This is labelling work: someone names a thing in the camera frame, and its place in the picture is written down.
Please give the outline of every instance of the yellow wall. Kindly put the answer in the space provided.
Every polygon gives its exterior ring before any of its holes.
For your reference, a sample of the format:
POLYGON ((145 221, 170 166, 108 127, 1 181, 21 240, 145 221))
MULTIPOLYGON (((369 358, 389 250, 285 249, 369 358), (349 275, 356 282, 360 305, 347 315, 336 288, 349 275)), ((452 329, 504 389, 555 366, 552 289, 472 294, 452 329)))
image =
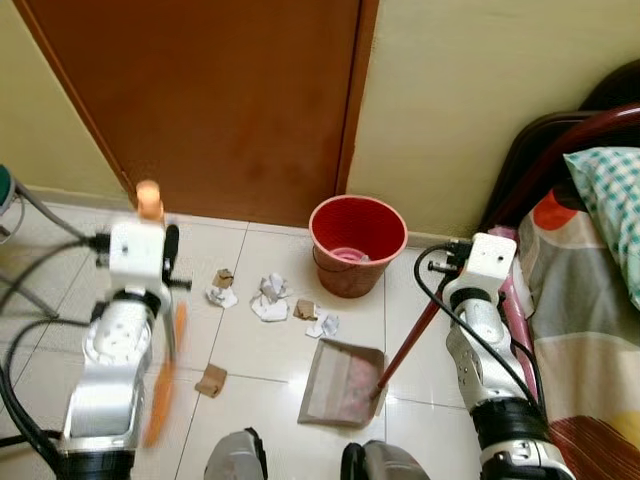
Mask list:
POLYGON ((0 163, 30 187, 126 198, 10 0, 0 0, 0 163))
POLYGON ((638 0, 380 0, 348 191, 468 234, 518 131, 639 57, 638 0))

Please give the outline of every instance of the floor tile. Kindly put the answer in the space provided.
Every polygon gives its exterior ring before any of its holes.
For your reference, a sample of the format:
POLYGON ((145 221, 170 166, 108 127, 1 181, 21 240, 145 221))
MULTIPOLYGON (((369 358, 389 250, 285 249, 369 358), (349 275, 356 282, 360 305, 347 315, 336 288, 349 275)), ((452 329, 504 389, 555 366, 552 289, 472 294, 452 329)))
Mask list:
POLYGON ((211 355, 211 363, 230 373, 283 381, 307 378, 317 341, 305 336, 310 323, 292 315, 298 298, 340 317, 336 339, 384 348, 383 279, 358 299, 330 294, 316 275, 308 237, 248 231, 233 288, 240 302, 225 311, 211 355), (272 272, 287 279, 294 293, 287 299, 289 318, 265 323, 249 303, 260 279, 272 272))
POLYGON ((348 443, 384 439, 384 416, 360 431, 298 425, 303 391, 304 384, 229 377, 217 398, 201 395, 178 480, 202 478, 218 441, 247 427, 262 438, 269 478, 274 479, 340 478, 340 458, 348 443))
MULTIPOLYGON (((122 212, 96 210, 91 208, 48 205, 51 211, 81 232, 90 235, 102 230, 111 218, 123 215, 122 212)), ((20 213, 19 202, 14 202, 8 212, 2 216, 2 225, 10 231, 16 225, 20 213)), ((0 246, 1 255, 17 256, 41 248, 72 241, 75 237, 46 218, 34 206, 27 204, 25 217, 15 237, 0 246)))
MULTIPOLYGON (((223 310, 211 305, 204 295, 220 268, 233 271, 240 255, 245 232, 213 226, 185 224, 181 226, 180 251, 174 270, 176 278, 192 278, 191 292, 174 290, 174 302, 187 302, 187 326, 182 340, 178 365, 204 370, 223 310)), ((96 269, 93 256, 83 266, 71 286, 60 313, 66 318, 89 321, 96 300, 104 299, 109 286, 107 269, 96 269)), ((79 353, 82 350, 83 329, 51 325, 38 345, 42 349, 79 353)), ((158 319, 153 334, 153 362, 163 361, 165 335, 158 319)))
MULTIPOLYGON (((86 249, 80 248, 63 252, 51 258, 45 262, 42 267, 35 270, 33 275, 27 279, 25 282, 26 287, 51 308, 57 309, 88 254, 86 249)), ((18 259, 11 259, 8 263, 5 263, 7 262, 6 257, 0 254, 0 268, 7 266, 5 272, 8 270, 10 272, 8 274, 12 278, 17 278, 19 273, 27 268, 36 258, 37 255, 24 256, 18 259)), ((14 293, 0 318, 0 343, 10 342, 18 331, 28 323, 43 318, 43 312, 38 307, 27 301, 21 295, 14 293)), ((24 337, 21 345, 35 345, 44 330, 45 327, 38 327, 32 330, 24 337)))
POLYGON ((282 225, 270 225, 268 223, 254 223, 249 224, 249 230, 255 232, 269 232, 269 233, 282 233, 284 235, 301 235, 309 236, 308 228, 300 227, 285 227, 282 225))
MULTIPOLYGON (((5 364, 5 355, 9 350, 8 344, 0 344, 0 361, 2 361, 2 368, 5 364)), ((29 357, 33 352, 33 347, 18 347, 16 353, 13 355, 13 363, 11 364, 11 384, 15 385, 24 369, 25 365, 29 361, 29 357)), ((0 412, 4 410, 4 403, 0 405, 0 412)))
POLYGON ((234 228, 236 230, 246 230, 249 222, 243 222, 240 220, 227 220, 225 218, 210 218, 210 217, 197 217, 195 215, 185 215, 183 213, 171 213, 165 214, 167 223, 176 223, 181 225, 183 223, 190 223, 195 225, 205 225, 212 227, 234 228))
POLYGON ((466 410, 387 399, 387 442, 404 448, 431 480, 475 479, 480 447, 466 410))
MULTIPOLYGON (((428 304, 428 297, 413 278, 413 264, 420 250, 406 249, 386 271, 387 355, 398 351, 418 317, 428 304)), ((430 288, 437 288, 441 275, 423 275, 430 288)), ((397 398, 440 405, 463 407, 458 389, 456 368, 447 351, 449 318, 440 312, 424 331, 389 384, 389 393, 397 398)))
MULTIPOLYGON (((69 395, 81 372, 82 357, 79 355, 35 352, 18 382, 16 394, 24 399, 25 409, 41 427, 61 429, 69 395)), ((149 395, 156 375, 157 370, 145 376, 149 395)), ((175 397, 163 436, 155 448, 137 450, 133 479, 175 478, 196 405, 198 392, 194 390, 194 384, 198 376, 196 372, 178 370, 174 382, 175 397)), ((143 425, 149 418, 151 403, 147 401, 145 404, 143 425)), ((3 412, 0 415, 0 436, 16 433, 7 412, 3 412)), ((22 445, 0 451, 0 477, 49 479, 53 474, 30 447, 22 445)))

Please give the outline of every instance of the checkered pillowcase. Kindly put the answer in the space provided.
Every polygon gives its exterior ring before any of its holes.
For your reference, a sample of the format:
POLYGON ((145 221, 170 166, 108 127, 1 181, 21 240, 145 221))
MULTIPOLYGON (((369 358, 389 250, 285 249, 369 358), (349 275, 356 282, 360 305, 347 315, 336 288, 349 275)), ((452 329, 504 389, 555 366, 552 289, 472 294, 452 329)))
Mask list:
POLYGON ((591 148, 564 158, 640 309, 640 148, 591 148))

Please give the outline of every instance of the crumpled white paper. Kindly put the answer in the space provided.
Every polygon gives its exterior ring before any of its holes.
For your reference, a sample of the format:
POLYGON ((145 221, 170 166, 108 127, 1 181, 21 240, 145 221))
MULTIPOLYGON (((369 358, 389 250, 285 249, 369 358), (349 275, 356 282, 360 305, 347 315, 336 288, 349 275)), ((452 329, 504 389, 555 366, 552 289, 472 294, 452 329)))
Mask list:
POLYGON ((316 307, 316 314, 318 316, 318 320, 316 320, 312 326, 307 328, 305 335, 311 338, 319 338, 323 335, 325 337, 333 337, 338 333, 340 319, 337 315, 330 314, 319 307, 316 307))
POLYGON ((233 293, 231 287, 220 288, 211 285, 205 293, 209 301, 218 307, 231 308, 238 303, 238 297, 233 293))
POLYGON ((287 281, 277 273, 260 281, 260 291, 251 299, 251 310, 263 322, 280 322, 289 315, 289 305, 284 300, 291 295, 287 281))

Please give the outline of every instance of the dustpan handle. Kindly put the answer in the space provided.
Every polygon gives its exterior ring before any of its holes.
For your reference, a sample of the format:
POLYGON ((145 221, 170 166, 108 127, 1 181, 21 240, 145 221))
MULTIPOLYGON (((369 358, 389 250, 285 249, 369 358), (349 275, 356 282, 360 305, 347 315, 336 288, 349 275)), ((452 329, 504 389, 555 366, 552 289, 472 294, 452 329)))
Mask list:
MULTIPOLYGON (((438 298, 442 298, 442 290, 438 289, 436 295, 438 296, 438 298)), ((402 364, 407 354, 411 351, 415 343, 422 335, 422 332, 424 332, 424 330, 429 326, 431 320, 433 320, 433 317, 436 316, 438 310, 440 310, 440 307, 435 302, 429 302, 429 304, 426 306, 426 308, 422 312, 422 315, 420 315, 420 318, 418 318, 418 321, 413 326, 411 332, 409 332, 409 335, 407 335, 407 338, 398 350, 398 353, 396 353, 396 356, 393 357, 393 360, 391 360, 391 363, 385 369, 385 371, 382 372, 382 377, 380 377, 380 380, 378 381, 379 391, 384 390, 384 388, 387 386, 387 383, 389 383, 389 379, 391 379, 391 376, 402 364)))

